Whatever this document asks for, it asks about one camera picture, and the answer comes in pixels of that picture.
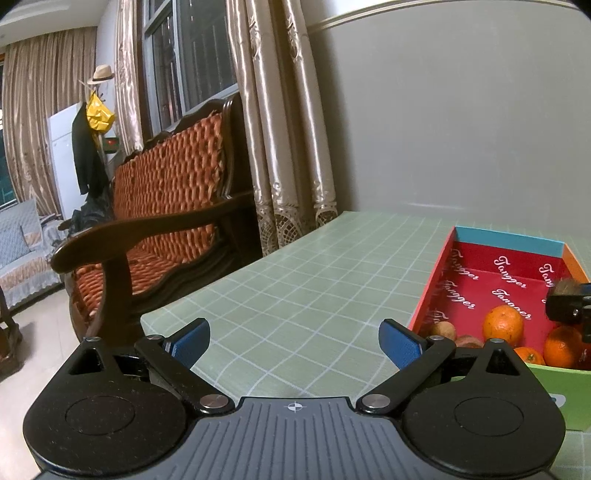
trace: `curtain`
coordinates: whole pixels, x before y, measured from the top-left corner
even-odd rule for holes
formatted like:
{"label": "curtain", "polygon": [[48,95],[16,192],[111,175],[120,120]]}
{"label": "curtain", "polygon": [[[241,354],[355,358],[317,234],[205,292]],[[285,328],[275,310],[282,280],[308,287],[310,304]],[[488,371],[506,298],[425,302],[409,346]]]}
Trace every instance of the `curtain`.
{"label": "curtain", "polygon": [[115,30],[115,102],[117,125],[125,155],[142,150],[141,121],[139,117],[139,86],[137,75],[136,29],[137,1],[119,0]]}
{"label": "curtain", "polygon": [[7,46],[2,101],[8,171],[19,202],[60,213],[47,119],[86,99],[80,80],[95,69],[96,27],[28,38]]}
{"label": "curtain", "polygon": [[300,0],[226,0],[265,255],[337,216]]}

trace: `grid pattern tablecloth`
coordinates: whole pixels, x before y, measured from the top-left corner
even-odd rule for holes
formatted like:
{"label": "grid pattern tablecloth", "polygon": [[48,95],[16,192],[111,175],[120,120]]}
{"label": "grid pattern tablecloth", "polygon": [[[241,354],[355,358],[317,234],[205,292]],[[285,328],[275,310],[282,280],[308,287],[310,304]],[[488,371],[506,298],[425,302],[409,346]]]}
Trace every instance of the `grid pattern tablecloth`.
{"label": "grid pattern tablecloth", "polygon": [[[142,317],[170,335],[197,317],[212,340],[193,371],[241,396],[362,393],[396,367],[381,352],[384,318],[407,325],[453,221],[347,212],[285,248]],[[475,225],[543,236],[541,232]],[[566,241],[590,271],[591,244]],[[591,433],[568,432],[554,472],[591,480]]]}

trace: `white refrigerator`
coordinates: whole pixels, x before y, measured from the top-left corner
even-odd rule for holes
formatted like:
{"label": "white refrigerator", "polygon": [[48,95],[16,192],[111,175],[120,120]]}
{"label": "white refrigerator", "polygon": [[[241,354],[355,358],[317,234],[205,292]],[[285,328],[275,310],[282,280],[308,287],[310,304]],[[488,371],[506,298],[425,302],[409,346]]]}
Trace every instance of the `white refrigerator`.
{"label": "white refrigerator", "polygon": [[81,107],[81,102],[69,106],[47,120],[53,175],[64,220],[86,201],[86,195],[80,194],[72,150],[72,122]]}

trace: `orange cushion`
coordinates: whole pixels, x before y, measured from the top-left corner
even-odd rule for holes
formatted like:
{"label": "orange cushion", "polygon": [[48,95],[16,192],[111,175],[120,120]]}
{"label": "orange cushion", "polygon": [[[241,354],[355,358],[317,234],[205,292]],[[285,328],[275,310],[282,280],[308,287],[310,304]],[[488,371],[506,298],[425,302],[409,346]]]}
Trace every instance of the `orange cushion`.
{"label": "orange cushion", "polygon": [[[178,263],[162,259],[141,248],[127,253],[131,272],[131,287],[134,294],[142,293],[154,285]],[[103,269],[100,264],[85,265],[76,270],[76,287],[79,297],[78,309],[90,320],[96,313],[103,294]]]}
{"label": "orange cushion", "polygon": [[[212,113],[121,165],[115,173],[117,219],[199,210],[222,181],[222,116]],[[172,262],[190,262],[213,241],[213,225],[149,237],[140,248]]]}
{"label": "orange cushion", "polygon": [[[211,205],[226,168],[222,140],[222,115],[214,112],[118,167],[115,217],[142,218]],[[212,246],[214,234],[214,226],[207,225],[141,241],[127,254],[133,293],[148,290],[175,266],[196,260]],[[85,265],[74,278],[74,301],[89,322],[102,297],[102,268]]]}

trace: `cardboard box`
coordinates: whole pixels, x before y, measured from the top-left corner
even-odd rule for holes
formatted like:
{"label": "cardboard box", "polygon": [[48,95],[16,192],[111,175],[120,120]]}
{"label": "cardboard box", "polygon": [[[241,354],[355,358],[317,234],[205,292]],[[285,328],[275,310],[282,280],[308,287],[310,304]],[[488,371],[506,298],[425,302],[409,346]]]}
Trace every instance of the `cardboard box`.
{"label": "cardboard box", "polygon": [[[524,319],[521,346],[543,352],[557,324],[545,315],[549,286],[562,278],[589,279],[564,242],[457,226],[448,236],[409,328],[428,335],[434,322],[455,325],[458,336],[482,337],[482,322],[496,306],[508,305]],[[591,344],[581,366],[591,362]],[[563,413],[567,428],[591,426],[591,371],[530,365]]]}

